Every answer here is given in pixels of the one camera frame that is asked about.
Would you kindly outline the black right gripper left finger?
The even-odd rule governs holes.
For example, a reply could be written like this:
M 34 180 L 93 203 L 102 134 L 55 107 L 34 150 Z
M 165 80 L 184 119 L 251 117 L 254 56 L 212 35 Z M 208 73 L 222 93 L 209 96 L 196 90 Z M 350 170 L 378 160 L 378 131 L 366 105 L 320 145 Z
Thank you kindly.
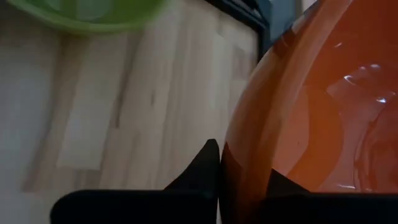
M 78 190 L 58 199 L 50 224 L 215 224 L 220 151 L 206 141 L 163 190 Z

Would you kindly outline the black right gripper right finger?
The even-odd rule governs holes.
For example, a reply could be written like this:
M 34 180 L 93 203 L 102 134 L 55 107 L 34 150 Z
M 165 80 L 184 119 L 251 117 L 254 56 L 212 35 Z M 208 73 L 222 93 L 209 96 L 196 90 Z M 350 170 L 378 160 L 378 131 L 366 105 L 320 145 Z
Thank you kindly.
M 272 169 L 264 224 L 398 224 L 398 194 L 310 192 Z

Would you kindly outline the orange plastic bowl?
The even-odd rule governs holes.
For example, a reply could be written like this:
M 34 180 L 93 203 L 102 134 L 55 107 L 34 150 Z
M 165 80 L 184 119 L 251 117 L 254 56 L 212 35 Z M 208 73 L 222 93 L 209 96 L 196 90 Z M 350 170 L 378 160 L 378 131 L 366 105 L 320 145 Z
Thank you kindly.
M 272 169 L 398 194 L 398 0 L 313 0 L 263 56 L 224 141 L 222 224 L 264 224 Z

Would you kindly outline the green plastic bowl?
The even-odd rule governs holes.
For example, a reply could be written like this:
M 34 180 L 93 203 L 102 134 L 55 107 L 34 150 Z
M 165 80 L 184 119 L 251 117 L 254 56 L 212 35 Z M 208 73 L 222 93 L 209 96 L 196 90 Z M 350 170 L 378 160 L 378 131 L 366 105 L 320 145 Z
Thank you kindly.
M 5 0 L 44 24 L 74 34 L 141 28 L 170 0 Z

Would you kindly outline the black aluminium table frame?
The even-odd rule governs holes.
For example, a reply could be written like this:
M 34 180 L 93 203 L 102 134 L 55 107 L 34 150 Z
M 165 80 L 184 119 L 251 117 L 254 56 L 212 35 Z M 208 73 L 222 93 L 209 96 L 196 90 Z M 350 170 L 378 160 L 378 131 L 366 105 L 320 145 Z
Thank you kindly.
M 270 19 L 272 3 L 270 0 L 204 0 L 212 6 L 245 24 L 257 34 L 257 61 L 271 47 Z

